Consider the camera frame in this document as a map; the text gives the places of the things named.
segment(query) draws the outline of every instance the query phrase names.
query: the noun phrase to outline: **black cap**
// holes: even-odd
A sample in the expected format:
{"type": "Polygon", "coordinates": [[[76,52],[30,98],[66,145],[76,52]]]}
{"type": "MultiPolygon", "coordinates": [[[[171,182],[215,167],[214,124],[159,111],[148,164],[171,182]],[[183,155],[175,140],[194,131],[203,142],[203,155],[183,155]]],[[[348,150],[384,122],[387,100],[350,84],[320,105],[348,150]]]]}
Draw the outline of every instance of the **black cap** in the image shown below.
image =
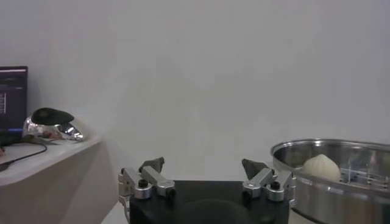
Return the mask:
{"type": "Polygon", "coordinates": [[[145,188],[145,187],[147,187],[147,184],[148,184],[148,182],[147,182],[146,180],[141,179],[141,180],[139,180],[139,182],[138,182],[138,187],[139,187],[139,188],[145,188]]]}
{"type": "Polygon", "coordinates": [[[40,125],[65,124],[74,120],[74,117],[65,111],[53,108],[40,108],[31,115],[31,121],[40,125]]]}
{"type": "Polygon", "coordinates": [[[278,181],[274,181],[271,183],[271,189],[272,190],[279,190],[280,189],[280,183],[278,181]]]}

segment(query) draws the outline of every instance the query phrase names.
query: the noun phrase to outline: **chrome object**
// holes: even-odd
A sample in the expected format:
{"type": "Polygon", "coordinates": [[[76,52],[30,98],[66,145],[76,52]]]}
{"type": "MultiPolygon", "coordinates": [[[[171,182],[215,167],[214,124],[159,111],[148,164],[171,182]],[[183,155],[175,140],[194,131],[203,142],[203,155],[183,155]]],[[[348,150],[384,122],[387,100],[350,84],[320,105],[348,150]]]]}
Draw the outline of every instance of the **chrome object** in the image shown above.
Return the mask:
{"type": "Polygon", "coordinates": [[[118,201],[123,205],[124,216],[127,223],[130,223],[130,186],[123,181],[123,174],[118,175],[118,201]]]}
{"type": "Polygon", "coordinates": [[[295,188],[292,174],[290,171],[283,170],[271,184],[267,184],[267,198],[271,201],[283,201],[284,199],[294,200],[293,194],[289,194],[290,189],[295,188]]]}
{"type": "Polygon", "coordinates": [[[252,179],[243,182],[243,192],[247,192],[250,198],[260,197],[261,190],[265,184],[274,180],[274,174],[269,168],[264,168],[258,172],[252,179]]]}
{"type": "Polygon", "coordinates": [[[329,224],[390,223],[390,145],[337,139],[284,142],[271,148],[274,167],[296,177],[293,210],[329,224]],[[339,182],[301,171],[306,160],[325,154],[341,169],[339,182]]]}
{"type": "Polygon", "coordinates": [[[23,136],[31,135],[53,143],[60,143],[57,140],[80,142],[86,139],[85,133],[79,130],[82,125],[77,120],[56,125],[35,124],[29,116],[23,125],[23,136]]]}
{"type": "Polygon", "coordinates": [[[119,178],[119,193],[121,196],[133,195],[137,199],[148,199],[152,196],[152,185],[142,179],[133,168],[123,168],[119,178]]]}
{"type": "Polygon", "coordinates": [[[176,195],[175,182],[172,180],[167,180],[151,166],[143,167],[141,176],[156,187],[157,193],[159,195],[169,199],[176,195]]]}

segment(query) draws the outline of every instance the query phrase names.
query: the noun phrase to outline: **white bun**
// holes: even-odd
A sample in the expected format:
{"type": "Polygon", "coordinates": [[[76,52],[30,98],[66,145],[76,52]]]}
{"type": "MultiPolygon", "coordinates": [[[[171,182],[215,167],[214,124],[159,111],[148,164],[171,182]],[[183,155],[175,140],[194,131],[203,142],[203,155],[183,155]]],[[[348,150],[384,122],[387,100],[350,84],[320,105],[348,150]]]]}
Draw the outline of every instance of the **white bun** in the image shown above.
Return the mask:
{"type": "Polygon", "coordinates": [[[324,154],[320,154],[305,162],[302,170],[312,176],[339,181],[340,169],[335,162],[324,154]]]}

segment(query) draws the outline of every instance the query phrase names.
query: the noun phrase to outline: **monitor screen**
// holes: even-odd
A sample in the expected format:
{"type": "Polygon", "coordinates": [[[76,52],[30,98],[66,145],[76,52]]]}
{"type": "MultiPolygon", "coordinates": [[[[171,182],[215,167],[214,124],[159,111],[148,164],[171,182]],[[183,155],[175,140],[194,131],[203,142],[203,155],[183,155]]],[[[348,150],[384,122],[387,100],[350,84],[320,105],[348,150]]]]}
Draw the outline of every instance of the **monitor screen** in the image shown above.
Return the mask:
{"type": "Polygon", "coordinates": [[[27,110],[26,66],[0,67],[0,135],[20,135],[27,110]]]}

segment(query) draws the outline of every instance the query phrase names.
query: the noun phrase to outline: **screw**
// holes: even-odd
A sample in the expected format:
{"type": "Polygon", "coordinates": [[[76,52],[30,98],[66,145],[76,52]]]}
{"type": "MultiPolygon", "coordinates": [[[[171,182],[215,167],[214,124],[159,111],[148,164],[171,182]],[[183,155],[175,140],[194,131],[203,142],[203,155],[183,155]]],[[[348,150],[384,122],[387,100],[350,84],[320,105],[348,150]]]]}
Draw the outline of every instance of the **screw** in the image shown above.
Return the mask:
{"type": "Polygon", "coordinates": [[[272,190],[279,190],[280,189],[280,183],[278,181],[274,181],[271,183],[271,189],[272,190]]]}
{"type": "Polygon", "coordinates": [[[138,187],[139,187],[139,188],[145,188],[145,187],[147,187],[147,181],[144,180],[144,179],[139,180],[139,182],[138,182],[138,187]]]}

